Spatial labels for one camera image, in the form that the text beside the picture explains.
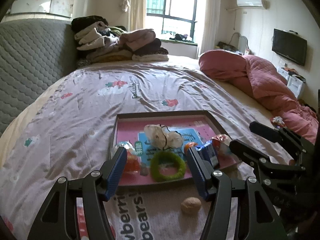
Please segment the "brown walnut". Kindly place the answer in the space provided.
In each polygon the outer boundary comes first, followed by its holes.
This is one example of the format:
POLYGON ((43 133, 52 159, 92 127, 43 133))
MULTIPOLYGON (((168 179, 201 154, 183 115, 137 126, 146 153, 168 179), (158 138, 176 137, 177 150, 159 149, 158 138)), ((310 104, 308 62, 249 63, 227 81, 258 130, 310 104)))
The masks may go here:
POLYGON ((182 212, 188 215, 197 214, 201 206, 202 206, 201 201, 195 197, 186 198, 183 202, 181 202, 182 212))

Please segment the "dark blue snack packet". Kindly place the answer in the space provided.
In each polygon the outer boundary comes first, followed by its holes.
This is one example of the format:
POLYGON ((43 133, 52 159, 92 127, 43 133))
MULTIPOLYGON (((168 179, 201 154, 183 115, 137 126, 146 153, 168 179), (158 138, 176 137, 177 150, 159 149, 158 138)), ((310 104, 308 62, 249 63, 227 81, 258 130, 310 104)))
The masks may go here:
POLYGON ((203 145, 195 146, 195 148, 201 159, 208 161, 214 169, 218 169, 220 167, 212 140, 208 140, 203 145))

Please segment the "blue orange snack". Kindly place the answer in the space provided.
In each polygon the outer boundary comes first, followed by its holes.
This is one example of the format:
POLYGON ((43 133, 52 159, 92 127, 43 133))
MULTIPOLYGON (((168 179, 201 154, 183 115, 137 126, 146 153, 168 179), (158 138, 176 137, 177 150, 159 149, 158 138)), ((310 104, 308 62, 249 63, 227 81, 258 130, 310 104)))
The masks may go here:
POLYGON ((231 155, 231 150, 229 148, 231 142, 230 136, 226 134, 218 134, 212 137, 212 145, 217 155, 229 156, 231 155))

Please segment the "orange tangerine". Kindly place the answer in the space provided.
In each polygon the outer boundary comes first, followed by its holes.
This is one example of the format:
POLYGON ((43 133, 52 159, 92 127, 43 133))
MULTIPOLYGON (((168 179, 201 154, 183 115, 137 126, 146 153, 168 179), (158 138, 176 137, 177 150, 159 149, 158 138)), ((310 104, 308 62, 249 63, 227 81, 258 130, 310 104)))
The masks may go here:
POLYGON ((195 146, 197 146, 197 145, 198 145, 198 143, 196 143, 196 142, 188 142, 188 143, 186 143, 185 146, 184 146, 184 154, 187 155, 188 150, 189 150, 191 147, 195 147, 195 146))

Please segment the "cream black-trimmed scrunchie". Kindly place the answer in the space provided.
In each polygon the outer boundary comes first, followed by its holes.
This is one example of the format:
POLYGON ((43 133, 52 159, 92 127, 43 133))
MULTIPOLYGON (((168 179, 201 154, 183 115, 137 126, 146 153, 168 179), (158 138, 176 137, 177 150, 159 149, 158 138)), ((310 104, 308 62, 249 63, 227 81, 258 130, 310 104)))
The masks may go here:
POLYGON ((146 125, 144 127, 144 133, 150 145, 161 150, 180 148, 184 143, 184 139, 180 133, 170 131, 168 127, 164 125, 146 125))

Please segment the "red white snack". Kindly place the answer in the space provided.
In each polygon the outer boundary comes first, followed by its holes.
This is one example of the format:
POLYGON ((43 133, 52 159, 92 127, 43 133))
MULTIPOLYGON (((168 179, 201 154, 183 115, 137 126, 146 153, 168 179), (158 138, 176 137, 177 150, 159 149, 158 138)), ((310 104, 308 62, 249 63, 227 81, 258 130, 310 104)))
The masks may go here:
POLYGON ((135 148, 129 141, 121 141, 114 146, 116 151, 119 147, 125 148, 127 152, 126 164, 124 167, 124 172, 132 173, 140 171, 140 157, 138 156, 135 148))

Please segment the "small toys beside duvet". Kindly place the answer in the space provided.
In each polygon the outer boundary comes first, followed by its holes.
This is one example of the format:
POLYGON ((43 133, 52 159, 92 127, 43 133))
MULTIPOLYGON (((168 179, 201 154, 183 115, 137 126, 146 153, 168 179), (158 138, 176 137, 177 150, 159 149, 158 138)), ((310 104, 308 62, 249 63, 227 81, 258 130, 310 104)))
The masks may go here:
POLYGON ((281 116, 274 116, 270 119, 271 124, 274 128, 280 129, 286 127, 285 122, 283 121, 281 116))

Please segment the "white storage drawers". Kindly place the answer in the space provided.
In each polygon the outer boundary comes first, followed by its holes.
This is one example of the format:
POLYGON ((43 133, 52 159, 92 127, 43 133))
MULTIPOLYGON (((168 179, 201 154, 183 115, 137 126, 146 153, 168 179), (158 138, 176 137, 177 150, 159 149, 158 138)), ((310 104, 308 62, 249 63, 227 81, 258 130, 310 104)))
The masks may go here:
POLYGON ((306 85, 306 79, 296 72, 288 71, 285 68, 278 68, 277 71, 282 77, 285 78, 287 81, 287 87, 291 90, 295 97, 300 99, 306 85))

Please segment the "pink quilted duvet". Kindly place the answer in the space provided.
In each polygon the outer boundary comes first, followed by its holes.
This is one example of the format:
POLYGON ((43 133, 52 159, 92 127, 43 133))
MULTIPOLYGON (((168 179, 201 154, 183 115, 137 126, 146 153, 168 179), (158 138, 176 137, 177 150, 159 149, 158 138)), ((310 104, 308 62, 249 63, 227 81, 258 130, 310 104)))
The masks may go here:
POLYGON ((287 87, 287 81, 270 61, 254 55, 210 50, 200 56, 199 66, 200 71, 211 79, 231 83, 257 100, 273 116, 281 117, 286 127, 311 143, 316 142, 316 113, 298 102, 287 87))

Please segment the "pink blue children's book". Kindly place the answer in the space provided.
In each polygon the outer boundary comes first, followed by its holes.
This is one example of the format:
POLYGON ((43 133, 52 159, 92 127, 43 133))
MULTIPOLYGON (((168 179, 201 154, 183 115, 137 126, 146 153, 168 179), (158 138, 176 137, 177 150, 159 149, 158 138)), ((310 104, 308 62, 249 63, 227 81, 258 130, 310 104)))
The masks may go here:
POLYGON ((180 111, 120 114, 116 118, 113 145, 129 142, 135 150, 136 160, 131 166, 139 164, 137 170, 125 171, 119 182, 122 188, 154 189, 161 182, 151 176, 150 161, 160 151, 153 147, 145 135, 146 125, 162 125, 166 132, 177 132, 183 138, 181 147, 170 151, 186 161, 184 146, 189 142, 202 145, 218 134, 227 134, 226 130, 208 111, 180 111))

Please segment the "white chair back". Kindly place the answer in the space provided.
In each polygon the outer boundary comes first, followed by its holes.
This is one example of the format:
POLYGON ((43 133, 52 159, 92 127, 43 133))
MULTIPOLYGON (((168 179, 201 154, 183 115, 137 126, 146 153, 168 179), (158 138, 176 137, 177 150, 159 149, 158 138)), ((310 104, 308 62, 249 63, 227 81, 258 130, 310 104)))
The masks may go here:
POLYGON ((231 36, 230 45, 236 48, 236 51, 242 55, 249 55, 251 54, 251 50, 248 46, 248 39, 244 35, 241 35, 238 32, 234 32, 231 36))

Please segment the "grey quilted headboard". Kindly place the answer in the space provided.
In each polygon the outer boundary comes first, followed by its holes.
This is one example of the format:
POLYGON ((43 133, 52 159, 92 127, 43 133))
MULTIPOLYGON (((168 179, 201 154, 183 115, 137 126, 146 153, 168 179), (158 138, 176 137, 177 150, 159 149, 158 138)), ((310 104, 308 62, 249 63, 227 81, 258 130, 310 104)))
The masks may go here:
POLYGON ((1 132, 48 87, 76 69, 71 23, 45 18, 1 23, 1 132))

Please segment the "pile of folded clothes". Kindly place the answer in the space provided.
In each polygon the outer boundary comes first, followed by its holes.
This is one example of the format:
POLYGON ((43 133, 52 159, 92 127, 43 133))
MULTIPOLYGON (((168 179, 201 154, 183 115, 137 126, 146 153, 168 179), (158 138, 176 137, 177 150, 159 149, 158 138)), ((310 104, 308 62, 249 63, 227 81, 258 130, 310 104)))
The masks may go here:
POLYGON ((71 22, 76 43, 77 67, 119 61, 165 62, 169 52, 162 47, 153 29, 127 32, 111 27, 101 16, 75 18, 71 22))

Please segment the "beige curtain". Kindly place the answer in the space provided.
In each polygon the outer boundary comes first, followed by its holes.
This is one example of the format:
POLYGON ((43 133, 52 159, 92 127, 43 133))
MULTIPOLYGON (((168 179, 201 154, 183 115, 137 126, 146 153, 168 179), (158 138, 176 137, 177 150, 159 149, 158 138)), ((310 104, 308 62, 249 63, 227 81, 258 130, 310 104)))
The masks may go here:
POLYGON ((129 31, 143 29, 146 18, 146 0, 122 0, 121 9, 128 13, 129 31))

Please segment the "white wall air conditioner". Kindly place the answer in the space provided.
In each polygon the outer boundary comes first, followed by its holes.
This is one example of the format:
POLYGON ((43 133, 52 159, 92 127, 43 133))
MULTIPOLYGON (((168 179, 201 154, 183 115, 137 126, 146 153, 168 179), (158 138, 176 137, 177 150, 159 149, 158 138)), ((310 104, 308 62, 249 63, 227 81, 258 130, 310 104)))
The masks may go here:
POLYGON ((267 3, 265 0, 236 0, 238 7, 255 7, 267 9, 267 3))

